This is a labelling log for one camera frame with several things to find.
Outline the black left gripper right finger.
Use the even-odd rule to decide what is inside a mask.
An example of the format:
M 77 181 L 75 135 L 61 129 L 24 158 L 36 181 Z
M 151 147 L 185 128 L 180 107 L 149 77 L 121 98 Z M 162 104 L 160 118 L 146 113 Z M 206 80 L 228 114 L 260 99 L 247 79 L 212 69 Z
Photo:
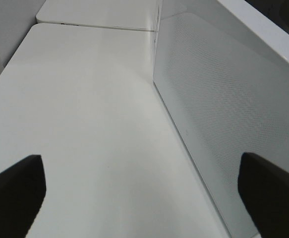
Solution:
M 289 173 L 257 154 L 241 156 L 238 193 L 263 238 L 289 238 Z

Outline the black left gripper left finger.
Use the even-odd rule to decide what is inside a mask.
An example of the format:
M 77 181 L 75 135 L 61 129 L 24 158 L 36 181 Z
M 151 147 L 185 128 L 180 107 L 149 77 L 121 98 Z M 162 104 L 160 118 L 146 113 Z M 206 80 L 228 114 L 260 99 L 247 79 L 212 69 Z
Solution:
M 0 173 L 0 238 L 24 238 L 46 196 L 41 155 L 30 155 Z

